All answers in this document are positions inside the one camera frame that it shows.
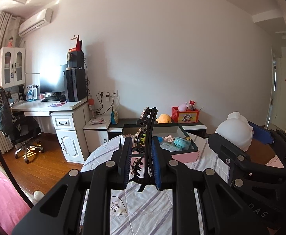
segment air conditioner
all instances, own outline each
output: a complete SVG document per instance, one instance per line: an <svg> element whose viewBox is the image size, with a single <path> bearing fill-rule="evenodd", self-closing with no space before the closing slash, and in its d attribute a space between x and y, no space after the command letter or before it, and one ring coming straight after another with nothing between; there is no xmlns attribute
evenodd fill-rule
<svg viewBox="0 0 286 235"><path fill-rule="evenodd" d="M43 26L50 24L52 9L43 9L39 13L24 21L19 28L19 36L25 37L32 31L35 31Z"/></svg>

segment red box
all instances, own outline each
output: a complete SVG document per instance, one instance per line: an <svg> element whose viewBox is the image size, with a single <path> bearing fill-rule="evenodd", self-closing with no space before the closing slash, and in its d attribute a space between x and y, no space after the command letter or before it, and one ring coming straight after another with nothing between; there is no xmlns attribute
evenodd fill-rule
<svg viewBox="0 0 286 235"><path fill-rule="evenodd" d="M180 112L178 107L172 107L171 118L175 123L197 123L199 110L187 109L185 112Z"/></svg>

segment drawer handle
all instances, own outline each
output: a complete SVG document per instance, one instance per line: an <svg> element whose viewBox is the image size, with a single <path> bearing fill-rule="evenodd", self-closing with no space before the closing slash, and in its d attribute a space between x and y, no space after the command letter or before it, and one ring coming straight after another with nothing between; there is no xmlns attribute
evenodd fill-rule
<svg viewBox="0 0 286 235"><path fill-rule="evenodd" d="M60 143L60 147L61 147L61 150L62 150L62 151L65 151L65 148L64 148L64 145L63 145L62 142Z"/></svg>

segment computer monitor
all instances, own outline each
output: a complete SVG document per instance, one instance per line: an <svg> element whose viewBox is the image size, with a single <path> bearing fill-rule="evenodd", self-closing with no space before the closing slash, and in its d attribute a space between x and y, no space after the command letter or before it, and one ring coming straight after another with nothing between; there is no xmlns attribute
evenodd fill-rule
<svg viewBox="0 0 286 235"><path fill-rule="evenodd" d="M50 66L39 74L39 91L41 94L64 92L63 71L67 65Z"/></svg>

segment black office chair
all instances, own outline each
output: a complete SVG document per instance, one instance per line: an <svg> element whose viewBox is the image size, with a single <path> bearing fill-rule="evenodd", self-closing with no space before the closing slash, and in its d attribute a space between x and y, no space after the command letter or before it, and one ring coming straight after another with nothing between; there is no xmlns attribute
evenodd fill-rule
<svg viewBox="0 0 286 235"><path fill-rule="evenodd" d="M14 116L9 106L8 96L1 86L0 131L5 137L9 137L13 146L18 149L15 152L15 158L18 158L18 153L24 150L25 163L28 164L28 151L33 151L38 148L41 153L44 153L44 149L39 141L33 144L35 138L41 133L37 121L33 117L25 117L21 112Z"/></svg>

